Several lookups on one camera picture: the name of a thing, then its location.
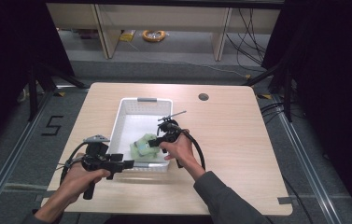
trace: black cable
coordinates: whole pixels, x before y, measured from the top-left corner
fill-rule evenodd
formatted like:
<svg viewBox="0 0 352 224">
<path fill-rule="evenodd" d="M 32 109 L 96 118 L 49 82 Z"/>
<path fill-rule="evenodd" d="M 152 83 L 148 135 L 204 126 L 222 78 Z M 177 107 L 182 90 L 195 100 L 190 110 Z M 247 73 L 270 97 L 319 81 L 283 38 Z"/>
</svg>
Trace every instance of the black cable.
<svg viewBox="0 0 352 224">
<path fill-rule="evenodd" d="M 255 48 L 252 47 L 252 46 L 250 46 L 250 45 L 248 45 L 248 43 L 244 40 L 244 38 L 243 38 L 242 40 L 243 40 L 248 46 L 250 46 L 251 48 L 253 48 L 253 49 L 255 49 L 255 50 L 257 51 L 258 56 L 260 57 L 260 63 L 261 63 L 262 60 L 263 60 L 263 57 L 262 57 L 261 53 L 264 52 L 264 51 L 260 50 L 260 48 L 261 48 L 261 49 L 264 49 L 264 47 L 262 47 L 260 44 L 258 44 L 257 39 L 255 38 L 254 24 L 253 24 L 253 22 L 252 22 L 253 9 L 251 8 L 251 9 L 249 10 L 249 12 L 250 12 L 250 16 L 249 16 L 250 20 L 249 20 L 249 23 L 248 23 L 248 25 L 247 25 L 247 23 L 246 23 L 246 21 L 245 21 L 245 18 L 243 17 L 242 11 L 241 11 L 241 9 L 239 8 L 240 17 L 242 18 L 243 24 L 244 24 L 245 27 L 246 27 L 246 34 L 248 34 L 249 37 L 251 38 L 251 40 L 253 41 L 253 43 L 254 43 L 254 45 L 255 45 Z"/>
<path fill-rule="evenodd" d="M 298 195 L 297 191 L 291 186 L 291 184 L 289 183 L 289 181 L 286 179 L 285 176 L 283 176 L 284 181 L 286 182 L 286 184 L 289 186 L 289 188 L 292 190 L 292 192 L 295 194 L 295 196 L 297 197 L 298 202 L 301 204 L 303 211 L 305 212 L 307 218 L 309 219 L 309 222 L 313 224 L 313 220 L 310 217 L 309 213 L 307 212 L 306 207 L 304 206 L 300 196 Z"/>
<path fill-rule="evenodd" d="M 190 135 L 189 132 L 187 132 L 187 130 L 181 130 L 182 133 L 185 134 L 185 136 L 187 136 L 191 142 L 193 143 L 193 145 L 195 146 L 196 150 L 198 151 L 199 157 L 201 159 L 201 165 L 203 167 L 203 169 L 205 170 L 205 163 L 204 163 L 204 156 L 203 156 L 203 152 L 202 149 L 200 148 L 198 142 L 192 137 L 192 135 Z"/>
<path fill-rule="evenodd" d="M 79 144 L 79 146 L 77 146 L 76 149 L 74 149 L 73 153 L 71 153 L 70 158 L 65 162 L 65 165 L 63 167 L 63 171 L 62 171 L 62 175 L 60 176 L 60 184 L 63 183 L 63 180 L 65 178 L 65 176 L 67 175 L 68 169 L 69 169 L 69 165 L 71 164 L 71 161 L 73 160 L 74 156 L 77 154 L 77 151 L 83 147 L 84 145 L 86 145 L 87 143 L 81 143 Z"/>
<path fill-rule="evenodd" d="M 257 63 L 260 65 L 260 61 L 256 58 L 254 58 L 252 55 L 250 55 L 249 53 L 245 52 L 243 49 L 240 48 L 240 46 L 242 45 L 243 42 L 241 42 L 239 45 L 236 45 L 231 38 L 229 37 L 228 34 L 226 34 L 226 36 L 228 37 L 229 41 L 231 42 L 231 44 L 233 45 L 233 47 L 237 50 L 237 52 L 243 53 L 246 57 L 248 57 L 248 59 L 250 59 L 251 61 L 253 61 L 254 63 Z"/>
<path fill-rule="evenodd" d="M 269 221 L 271 224 L 274 224 L 273 221 L 272 221 L 270 218 L 266 217 L 266 219 L 268 219 L 268 221 Z"/>
<path fill-rule="evenodd" d="M 262 108 L 260 108 L 260 112 L 263 114 L 264 112 L 270 110 L 270 109 L 273 109 L 273 108 L 276 108 L 280 105 L 283 105 L 284 103 L 273 103 L 273 104 L 270 104 L 270 105 L 266 105 Z"/>
<path fill-rule="evenodd" d="M 281 114 L 281 113 L 283 113 L 283 112 L 284 112 L 284 110 L 275 111 L 275 112 L 274 112 L 275 115 L 273 115 L 271 118 L 269 118 L 269 120 L 267 120 L 267 121 L 265 122 L 265 125 L 268 124 L 270 121 L 272 121 L 272 119 L 274 119 L 276 116 L 278 116 L 279 114 Z"/>
</svg>

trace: wire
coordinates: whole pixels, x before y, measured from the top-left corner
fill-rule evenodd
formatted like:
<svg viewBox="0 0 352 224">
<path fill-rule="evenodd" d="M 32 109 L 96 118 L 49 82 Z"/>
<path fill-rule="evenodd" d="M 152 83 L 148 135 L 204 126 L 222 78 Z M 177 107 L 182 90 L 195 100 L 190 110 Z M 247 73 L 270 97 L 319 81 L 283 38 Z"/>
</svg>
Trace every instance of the wire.
<svg viewBox="0 0 352 224">
<path fill-rule="evenodd" d="M 249 47 L 251 47 L 252 49 L 255 49 L 255 50 L 257 51 L 257 54 L 258 54 L 258 56 L 260 57 L 260 64 L 261 64 L 262 61 L 263 61 L 262 53 L 264 53 L 264 52 L 266 51 L 266 49 L 265 49 L 264 47 L 262 47 L 260 44 L 258 44 L 257 39 L 256 39 L 256 37 L 255 37 L 254 23 L 253 23 L 253 21 L 252 21 L 254 9 L 251 8 L 251 9 L 249 10 L 249 12 L 250 12 L 250 13 L 249 13 L 249 14 L 250 14 L 250 15 L 249 15 L 249 22 L 248 22 L 248 24 L 247 24 L 245 18 L 243 17 L 241 8 L 239 8 L 240 17 L 241 17 L 241 19 L 242 19 L 242 21 L 243 21 L 243 24 L 244 24 L 245 27 L 246 27 L 246 33 L 245 33 L 245 35 L 243 36 L 243 38 L 242 38 L 240 35 L 239 35 L 239 37 L 242 39 L 242 43 L 243 43 L 243 42 L 246 43 L 246 45 L 248 45 Z M 249 35 L 249 37 L 250 37 L 251 40 L 253 41 L 253 43 L 254 43 L 254 45 L 255 45 L 255 48 L 252 47 L 251 45 L 249 45 L 249 44 L 245 41 L 245 38 L 246 38 L 246 35 L 247 35 L 247 34 Z"/>
<path fill-rule="evenodd" d="M 265 125 L 268 124 L 269 122 L 271 122 L 272 119 L 274 119 L 276 116 L 278 116 L 279 114 L 281 114 L 281 113 L 283 113 L 283 112 L 284 112 L 284 110 L 275 111 L 275 112 L 271 113 L 271 114 L 274 114 L 274 115 L 273 115 L 271 118 L 269 118 L 269 120 L 267 120 L 267 121 L 265 122 Z"/>
<path fill-rule="evenodd" d="M 313 224 L 313 220 L 310 217 L 309 213 L 307 212 L 306 207 L 304 206 L 300 196 L 298 195 L 297 191 L 291 186 L 291 184 L 289 183 L 289 181 L 286 179 L 285 176 L 283 176 L 284 181 L 286 182 L 286 184 L 289 186 L 289 188 L 292 190 L 292 192 L 295 194 L 295 196 L 297 197 L 298 202 L 301 204 L 303 211 L 305 212 L 307 218 L 309 219 L 309 222 Z"/>
<path fill-rule="evenodd" d="M 130 41 L 127 41 L 127 43 L 128 43 L 132 48 L 134 48 L 135 50 L 141 52 L 141 50 L 138 49 L 136 46 L 134 46 Z M 163 59 L 152 59 L 152 58 L 145 57 L 145 56 L 142 56 L 142 57 L 143 57 L 143 58 L 146 58 L 146 59 L 153 60 L 153 61 L 158 61 L 158 62 L 165 62 L 165 63 L 184 63 L 184 64 L 190 64 L 190 65 L 195 65 L 195 66 L 200 66 L 200 67 L 207 67 L 207 68 L 210 68 L 210 69 L 219 71 L 219 72 L 234 73 L 234 74 L 236 74 L 237 76 L 246 78 L 245 75 L 242 75 L 242 74 L 237 73 L 237 72 L 235 72 L 235 71 L 232 71 L 232 70 L 224 70 L 224 69 L 218 69 L 218 68 L 212 67 L 212 66 L 210 66 L 210 65 L 196 64 L 196 63 L 187 63 L 187 62 L 172 62 L 172 61 L 166 61 L 166 60 L 163 60 Z"/>
<path fill-rule="evenodd" d="M 88 143 L 83 142 L 83 143 L 79 144 L 79 146 L 77 146 L 77 148 L 74 149 L 73 153 L 71 153 L 69 159 L 67 160 L 67 162 L 65 163 L 65 166 L 63 167 L 62 175 L 60 176 L 60 184 L 63 183 L 63 180 L 64 180 L 65 176 L 67 175 L 69 165 L 70 165 L 71 161 L 73 160 L 74 156 L 77 154 L 77 151 L 86 144 L 88 144 Z"/>
<path fill-rule="evenodd" d="M 198 151 L 199 157 L 201 159 L 201 165 L 202 168 L 205 170 L 205 162 L 204 162 L 204 156 L 203 156 L 203 152 L 202 149 L 200 148 L 198 142 L 192 137 L 192 135 L 190 135 L 189 132 L 187 132 L 186 130 L 181 130 L 181 132 L 183 132 L 185 134 L 185 136 L 187 136 L 191 142 L 193 143 L 193 145 L 195 146 L 196 150 Z"/>
<path fill-rule="evenodd" d="M 272 221 L 270 218 L 266 217 L 266 219 L 268 219 L 268 221 L 269 221 L 271 224 L 274 224 L 273 221 Z"/>
</svg>

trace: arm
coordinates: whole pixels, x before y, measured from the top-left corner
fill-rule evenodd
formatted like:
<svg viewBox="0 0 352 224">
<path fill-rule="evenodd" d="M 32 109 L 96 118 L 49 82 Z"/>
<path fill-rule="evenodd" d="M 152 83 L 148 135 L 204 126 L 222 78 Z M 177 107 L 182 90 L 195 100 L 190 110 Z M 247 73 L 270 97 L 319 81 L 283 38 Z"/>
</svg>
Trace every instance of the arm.
<svg viewBox="0 0 352 224">
<path fill-rule="evenodd" d="M 181 134 L 174 143 L 162 142 L 169 155 L 176 158 L 195 180 L 194 188 L 201 196 L 214 223 L 268 223 L 268 220 L 232 189 L 228 188 L 213 172 L 206 172 L 193 156 L 191 141 Z"/>
<path fill-rule="evenodd" d="M 27 217 L 22 223 L 52 223 L 69 204 L 77 201 L 79 195 L 88 189 L 92 181 L 97 183 L 102 177 L 109 175 L 110 172 L 107 170 L 88 172 L 82 167 L 80 162 L 73 164 L 56 192 L 33 217 Z"/>
</svg>

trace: metal rail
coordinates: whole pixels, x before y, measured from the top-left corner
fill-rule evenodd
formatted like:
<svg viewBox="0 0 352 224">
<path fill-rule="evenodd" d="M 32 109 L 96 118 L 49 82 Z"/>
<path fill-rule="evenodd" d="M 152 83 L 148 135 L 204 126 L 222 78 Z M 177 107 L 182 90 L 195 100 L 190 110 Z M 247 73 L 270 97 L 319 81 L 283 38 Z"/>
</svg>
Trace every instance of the metal rail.
<svg viewBox="0 0 352 224">
<path fill-rule="evenodd" d="M 278 95 L 273 95 L 275 103 L 281 103 Z M 327 191 L 325 190 L 323 184 L 321 183 L 320 178 L 318 177 L 316 170 L 310 162 L 309 156 L 307 155 L 306 151 L 304 150 L 303 144 L 296 133 L 294 126 L 291 122 L 288 121 L 284 113 L 280 114 L 281 122 L 283 123 L 284 129 L 286 130 L 287 135 L 289 136 L 289 140 L 293 145 L 297 157 L 300 161 L 300 164 L 304 170 L 304 173 L 307 177 L 307 180 L 312 187 L 313 192 L 316 195 L 318 200 L 318 204 L 320 205 L 324 217 L 327 219 L 328 223 L 339 224 L 342 223 L 341 219 L 339 218 L 335 207 L 333 206 L 332 200 L 328 195 Z"/>
<path fill-rule="evenodd" d="M 53 92 L 46 92 L 39 104 L 39 109 L 35 115 L 35 117 L 29 121 L 26 125 L 26 127 L 23 130 L 23 133 L 21 134 L 21 137 L 19 138 L 18 142 L 16 143 L 15 147 L 12 149 L 10 152 L 7 161 L 4 163 L 1 171 L 0 171 L 0 195 L 5 187 L 5 184 L 9 180 L 10 175 L 12 174 L 13 170 L 15 169 L 22 152 L 24 151 L 27 143 L 29 142 L 34 129 L 36 127 L 36 124 L 40 121 L 42 117 L 42 112 L 45 108 L 45 106 L 48 104 L 51 95 Z"/>
</svg>

